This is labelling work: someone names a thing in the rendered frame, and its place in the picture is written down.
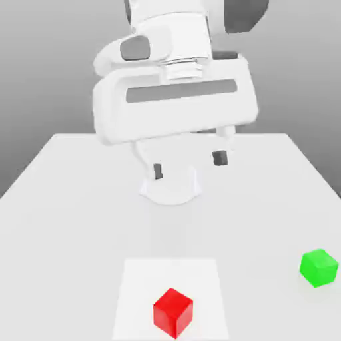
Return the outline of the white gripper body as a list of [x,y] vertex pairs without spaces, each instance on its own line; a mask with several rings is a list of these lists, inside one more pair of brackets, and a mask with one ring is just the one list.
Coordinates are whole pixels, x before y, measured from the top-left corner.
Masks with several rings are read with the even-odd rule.
[[203,76],[167,78],[158,66],[117,69],[93,89],[94,128],[114,145],[245,125],[258,116],[258,103],[248,61],[213,60]]

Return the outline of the small green cube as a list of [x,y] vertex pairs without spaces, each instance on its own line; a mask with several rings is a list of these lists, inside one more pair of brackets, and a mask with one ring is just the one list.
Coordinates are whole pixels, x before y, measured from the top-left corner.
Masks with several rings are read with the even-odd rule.
[[301,275],[314,287],[318,288],[335,281],[339,262],[325,250],[318,249],[302,255]]

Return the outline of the small red cube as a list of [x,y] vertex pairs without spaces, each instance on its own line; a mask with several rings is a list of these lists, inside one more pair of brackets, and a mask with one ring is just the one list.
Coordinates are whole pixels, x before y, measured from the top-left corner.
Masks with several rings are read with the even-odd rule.
[[174,288],[169,288],[153,304],[153,324],[177,339],[193,319],[194,302]]

